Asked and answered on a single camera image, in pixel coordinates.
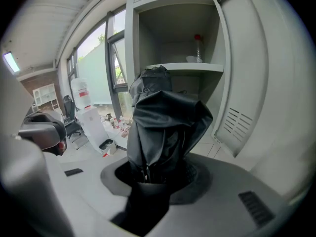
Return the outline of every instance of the tree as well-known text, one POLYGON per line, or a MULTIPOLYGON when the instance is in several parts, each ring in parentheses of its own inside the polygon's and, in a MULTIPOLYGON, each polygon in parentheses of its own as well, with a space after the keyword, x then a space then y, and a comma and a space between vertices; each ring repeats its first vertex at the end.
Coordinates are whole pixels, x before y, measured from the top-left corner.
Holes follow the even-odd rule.
POLYGON ((104 38, 105 38, 104 34, 101 34, 101 35, 98 37, 98 40, 99 40, 100 44, 104 41, 104 38))

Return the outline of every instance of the trash bin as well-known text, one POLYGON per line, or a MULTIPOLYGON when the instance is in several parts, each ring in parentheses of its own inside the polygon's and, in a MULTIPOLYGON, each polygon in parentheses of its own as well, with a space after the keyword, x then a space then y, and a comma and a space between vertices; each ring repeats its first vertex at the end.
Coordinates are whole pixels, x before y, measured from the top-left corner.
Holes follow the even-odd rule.
POLYGON ((114 144, 114 141, 111 139, 107 139, 105 142, 103 142, 100 146, 99 149, 103 152, 102 154, 108 154, 108 155, 113 155, 115 151, 117 150, 116 145, 114 144))

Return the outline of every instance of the window frame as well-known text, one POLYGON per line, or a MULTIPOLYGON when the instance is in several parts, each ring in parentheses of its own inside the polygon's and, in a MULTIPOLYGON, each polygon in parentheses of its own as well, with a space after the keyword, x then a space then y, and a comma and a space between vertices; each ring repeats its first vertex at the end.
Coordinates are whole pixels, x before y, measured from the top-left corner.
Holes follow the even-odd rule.
POLYGON ((106 24, 105 33, 104 33, 104 36, 105 36, 105 41, 104 41, 105 67, 106 67, 106 73, 107 73, 107 81, 108 81, 108 86, 109 86, 110 98, 112 101, 114 113, 115 113, 117 118, 122 116, 122 110, 121 110, 121 106, 120 106, 120 102, 119 102, 118 93, 119 92, 128 92, 128 86, 127 86, 127 83, 115 84, 115 82, 116 82, 115 65, 114 65, 114 60, 112 59, 112 57, 114 57, 115 51, 114 51, 112 45, 116 41, 119 41, 119 40, 124 38, 125 30, 122 30, 122 31, 113 35, 113 27, 114 27, 115 15, 117 15, 118 13, 122 12, 125 9, 126 9, 126 4, 115 9, 114 11, 109 11, 104 18, 102 18, 97 24, 95 24, 83 36, 83 38, 74 47, 73 52, 71 53, 71 55, 67 59, 68 82, 69 82, 69 87, 71 90, 71 77, 73 75, 75 75, 75 78, 78 78, 78 72, 77 72, 77 69, 78 69, 77 68, 78 48, 86 40, 86 38, 89 37, 97 28, 99 28, 104 23, 106 24))

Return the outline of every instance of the white shelf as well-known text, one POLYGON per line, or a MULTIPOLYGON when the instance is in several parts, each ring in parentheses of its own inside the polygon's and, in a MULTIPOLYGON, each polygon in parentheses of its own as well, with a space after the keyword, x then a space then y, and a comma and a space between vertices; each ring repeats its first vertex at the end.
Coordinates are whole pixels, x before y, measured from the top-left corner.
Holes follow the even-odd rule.
POLYGON ((219 64, 210 63, 162 63, 156 65, 146 66, 147 69, 152 69, 153 67, 159 67, 163 65, 168 70, 202 70, 202 71, 215 71, 223 72, 224 66, 219 64))

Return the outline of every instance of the sky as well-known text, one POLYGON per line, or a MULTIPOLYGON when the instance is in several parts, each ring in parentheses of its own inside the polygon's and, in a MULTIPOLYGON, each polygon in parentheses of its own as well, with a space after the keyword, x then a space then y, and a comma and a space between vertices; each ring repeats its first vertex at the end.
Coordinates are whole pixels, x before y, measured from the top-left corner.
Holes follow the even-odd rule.
MULTIPOLYGON (((125 10, 121 11, 114 17, 113 32, 118 33, 125 29, 125 10)), ((80 45, 78 48, 78 58, 85 57, 89 52, 91 52, 95 47, 97 47, 100 42, 98 37, 105 33, 105 23, 96 29, 89 37, 80 45)))

